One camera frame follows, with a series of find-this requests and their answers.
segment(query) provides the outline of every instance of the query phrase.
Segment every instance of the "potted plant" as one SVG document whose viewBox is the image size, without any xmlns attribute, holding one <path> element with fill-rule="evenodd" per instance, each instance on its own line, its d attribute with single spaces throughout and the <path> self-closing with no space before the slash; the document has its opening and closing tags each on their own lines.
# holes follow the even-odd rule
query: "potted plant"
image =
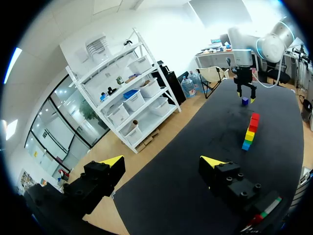
<svg viewBox="0 0 313 235">
<path fill-rule="evenodd" d="M 91 106 L 87 103 L 87 101 L 84 99 L 84 101 L 80 104 L 79 112 L 87 119 L 97 119 L 98 125 L 101 126 L 103 129 L 107 129 L 108 127 L 106 124 L 101 120 L 101 118 L 96 114 L 96 112 L 91 108 Z"/>
</svg>

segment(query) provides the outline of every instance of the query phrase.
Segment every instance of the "white shelving unit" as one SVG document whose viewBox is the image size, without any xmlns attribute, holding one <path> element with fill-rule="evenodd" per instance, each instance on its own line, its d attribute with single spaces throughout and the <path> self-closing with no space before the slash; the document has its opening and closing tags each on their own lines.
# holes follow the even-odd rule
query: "white shelving unit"
<svg viewBox="0 0 313 235">
<path fill-rule="evenodd" d="M 66 70 L 68 74 L 70 75 L 71 79 L 73 80 L 75 86 L 79 90 L 79 92 L 82 94 L 82 96 L 85 98 L 85 100 L 88 102 L 88 104 L 92 107 L 92 109 L 98 114 L 98 116 L 103 120 L 103 122 L 134 152 L 137 153 L 136 147 L 145 139 L 147 138 L 164 120 L 166 120 L 169 115 L 171 115 L 176 109 L 181 112 L 181 108 L 162 72 L 159 65 L 157 64 L 157 61 L 155 60 L 154 56 L 152 55 L 151 51 L 149 50 L 147 44 L 141 37 L 140 33 L 137 31 L 136 28 L 133 28 L 133 32 L 129 38 L 131 38 L 133 35 L 137 36 L 138 43 L 133 44 L 131 46 L 126 47 L 125 49 L 121 50 L 119 53 L 113 55 L 109 59 L 105 60 L 101 64 L 95 66 L 93 69 L 91 69 L 88 73 L 86 73 L 81 78 L 78 78 L 73 71 L 70 69 L 69 66 L 66 67 Z M 114 65 L 117 63 L 120 59 L 123 57 L 133 54 L 137 58 L 137 54 L 135 53 L 135 50 L 139 48 L 141 57 L 144 56 L 143 49 L 146 50 L 147 55 L 150 57 L 152 62 L 155 64 L 154 67 L 151 69 L 145 71 L 140 76 L 136 77 L 129 83 L 125 84 L 124 86 L 118 88 L 112 95 L 110 95 L 108 98 L 106 98 L 103 102 L 100 104 L 96 104 L 92 97 L 90 96 L 90 91 L 87 90 L 86 86 L 84 84 L 88 82 L 92 82 L 92 79 L 98 75 L 100 72 L 104 71 L 106 68 L 108 68 L 111 65 Z M 122 95 L 133 89 L 136 84 L 142 79 L 145 78 L 152 78 L 151 73 L 153 71 L 158 71 L 162 80 L 164 81 L 165 87 L 162 87 L 161 90 L 154 95 L 151 98 L 144 98 L 145 103 L 137 109 L 135 112 L 128 112 L 129 117 L 125 119 L 123 123 L 121 123 L 119 126 L 114 126 L 111 120 L 102 112 L 102 110 L 106 107 L 110 107 L 112 104 L 117 103 Z M 169 111 L 162 117 L 157 116 L 150 112 L 149 105 L 151 105 L 157 98 L 159 98 L 161 95 L 166 94 L 169 99 L 171 99 L 175 105 L 170 105 Z M 130 122 L 132 122 L 134 119 L 138 120 L 139 129 L 142 132 L 142 137 L 135 143 L 130 144 L 127 139 L 124 138 L 124 136 L 121 133 L 121 130 L 126 127 Z"/>
</svg>

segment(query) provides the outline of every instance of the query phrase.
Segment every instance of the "wooden floor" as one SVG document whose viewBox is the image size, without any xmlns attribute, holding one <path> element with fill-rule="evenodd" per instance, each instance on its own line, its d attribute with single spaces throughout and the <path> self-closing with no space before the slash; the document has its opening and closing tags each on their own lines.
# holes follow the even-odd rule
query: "wooden floor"
<svg viewBox="0 0 313 235">
<path fill-rule="evenodd" d="M 175 111 L 164 123 L 159 126 L 160 134 L 140 153 L 135 154 L 112 132 L 109 131 L 92 150 L 79 162 L 70 174 L 69 182 L 74 181 L 83 172 L 83 166 L 90 161 L 96 162 L 109 159 L 115 156 L 124 155 L 126 172 L 115 187 L 118 190 L 123 184 L 129 181 L 138 173 L 151 159 L 153 159 L 189 122 L 199 108 L 205 103 L 204 95 L 197 95 L 186 100 L 182 105 L 182 112 Z M 303 123 L 304 130 L 304 160 L 303 165 L 313 168 L 313 132 L 308 124 Z M 84 220 L 104 230 L 120 234 L 129 234 L 121 220 L 115 204 L 111 198 L 104 197 L 90 215 L 85 215 Z"/>
</svg>

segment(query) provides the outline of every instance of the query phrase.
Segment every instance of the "black tabletop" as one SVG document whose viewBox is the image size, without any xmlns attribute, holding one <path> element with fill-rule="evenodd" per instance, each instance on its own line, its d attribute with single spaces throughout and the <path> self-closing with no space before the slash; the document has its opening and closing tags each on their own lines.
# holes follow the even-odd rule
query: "black tabletop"
<svg viewBox="0 0 313 235">
<path fill-rule="evenodd" d="M 243 87 L 243 95 L 249 97 L 250 89 Z M 245 152 L 241 147 L 253 112 L 260 114 L 259 127 Z M 257 84 L 254 103 L 243 107 L 233 81 L 223 81 L 178 135 L 116 192 L 114 202 L 130 234 L 233 233 L 240 217 L 208 190 L 198 174 L 200 155 L 235 161 L 249 180 L 278 191 L 284 204 L 275 217 L 282 218 L 303 162 L 294 92 Z"/>
</svg>

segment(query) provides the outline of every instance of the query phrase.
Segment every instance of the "ceiling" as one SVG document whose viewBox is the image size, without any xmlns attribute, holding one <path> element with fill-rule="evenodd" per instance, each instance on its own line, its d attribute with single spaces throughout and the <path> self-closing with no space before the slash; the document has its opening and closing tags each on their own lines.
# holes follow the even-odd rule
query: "ceiling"
<svg viewBox="0 0 313 235">
<path fill-rule="evenodd" d="M 182 5 L 188 0 L 54 0 L 34 20 L 17 45 L 22 53 L 4 88 L 2 117 L 18 119 L 15 134 L 6 141 L 10 156 L 22 141 L 26 124 L 43 91 L 67 66 L 59 44 L 73 32 L 109 14 L 148 7 Z"/>
</svg>

